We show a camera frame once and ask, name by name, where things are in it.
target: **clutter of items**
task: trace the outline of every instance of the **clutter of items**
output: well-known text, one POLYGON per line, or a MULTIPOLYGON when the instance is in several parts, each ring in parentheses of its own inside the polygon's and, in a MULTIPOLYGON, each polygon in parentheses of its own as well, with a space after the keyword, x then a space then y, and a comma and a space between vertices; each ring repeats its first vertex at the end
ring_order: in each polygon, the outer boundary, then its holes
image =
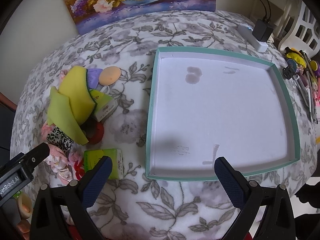
POLYGON ((316 106, 320 106, 320 64, 311 60, 302 50, 285 48, 288 66, 285 67, 283 75, 286 79, 293 79, 305 106, 309 110, 310 121, 318 123, 316 106))
POLYGON ((61 71, 58 88, 51 87, 47 120, 41 129, 42 140, 50 148, 50 155, 44 161, 63 185, 73 179, 80 180, 103 156, 118 164, 113 166, 109 179, 123 178, 121 150, 81 148, 102 140, 103 122, 118 104, 108 95, 109 85, 120 76, 121 69, 116 66, 105 69, 73 66, 61 71))

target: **pink fabric flower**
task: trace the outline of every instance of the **pink fabric flower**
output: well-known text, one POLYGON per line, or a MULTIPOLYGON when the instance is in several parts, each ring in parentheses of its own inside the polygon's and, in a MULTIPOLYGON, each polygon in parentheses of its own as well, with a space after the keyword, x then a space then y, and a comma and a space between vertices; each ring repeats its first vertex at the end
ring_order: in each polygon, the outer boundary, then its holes
POLYGON ((48 134, 52 132, 54 127, 55 127, 54 124, 48 125, 48 122, 45 121, 42 128, 41 128, 41 139, 46 141, 48 134))
POLYGON ((50 165, 53 172, 57 173, 61 182, 67 185, 72 180, 72 173, 68 168, 68 159, 60 148, 52 144, 48 144, 48 146, 50 154, 44 161, 50 165))
POLYGON ((60 71, 60 74, 59 74, 59 81, 60 83, 62 82, 62 80, 65 78, 65 76, 68 74, 69 70, 67 69, 62 69, 60 71))
POLYGON ((320 106, 320 98, 318 98, 318 92, 313 93, 313 99, 316 100, 316 106, 320 106))
POLYGON ((75 170, 76 179, 80 180, 85 173, 83 157, 77 151, 71 151, 68 164, 75 170))

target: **black and white patterned cloth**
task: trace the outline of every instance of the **black and white patterned cloth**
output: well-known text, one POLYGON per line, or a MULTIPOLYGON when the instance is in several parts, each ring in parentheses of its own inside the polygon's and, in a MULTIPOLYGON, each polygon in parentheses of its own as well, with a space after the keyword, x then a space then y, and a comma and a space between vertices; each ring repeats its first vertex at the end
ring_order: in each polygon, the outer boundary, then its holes
POLYGON ((47 135, 48 143, 60 148, 66 155, 71 150, 74 141, 57 126, 47 135))

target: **yellow sponge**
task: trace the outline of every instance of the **yellow sponge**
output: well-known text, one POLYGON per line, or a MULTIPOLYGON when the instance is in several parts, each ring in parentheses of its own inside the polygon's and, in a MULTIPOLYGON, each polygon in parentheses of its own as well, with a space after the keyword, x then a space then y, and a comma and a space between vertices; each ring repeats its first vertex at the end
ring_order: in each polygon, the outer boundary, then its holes
POLYGON ((70 99, 73 116, 82 125, 96 106, 87 88, 87 69, 74 66, 63 79, 59 93, 70 99))
POLYGON ((56 87, 52 87, 50 90, 48 123, 54 123, 77 144, 84 145, 88 142, 76 119, 73 117, 69 98, 60 94, 56 87))

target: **floral tablecloth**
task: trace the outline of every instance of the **floral tablecloth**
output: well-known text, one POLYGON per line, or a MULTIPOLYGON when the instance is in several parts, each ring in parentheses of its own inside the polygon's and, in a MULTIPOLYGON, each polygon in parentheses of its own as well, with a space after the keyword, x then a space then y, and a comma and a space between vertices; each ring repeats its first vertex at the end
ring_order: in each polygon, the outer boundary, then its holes
MULTIPOLYGON (((119 148, 124 179, 109 180, 88 212, 105 237, 132 240, 218 239, 238 214, 218 181, 156 181, 145 176, 145 141, 152 66, 158 46, 196 46, 231 50, 272 61, 285 61, 273 45, 258 53, 237 32, 251 22, 224 11, 170 11, 127 18, 78 36, 52 52, 31 72, 20 97, 11 139, 11 157, 41 143, 51 86, 62 69, 73 65, 122 69, 111 86, 116 111, 105 121, 105 134, 92 148, 119 148)), ((285 81, 298 120, 301 160, 286 168, 250 177, 263 186, 284 183, 292 196, 316 168, 315 130, 292 81, 285 81)), ((61 184, 46 163, 34 172, 25 191, 34 201, 39 187, 61 184)), ((63 212, 72 223, 65 207, 63 212)))

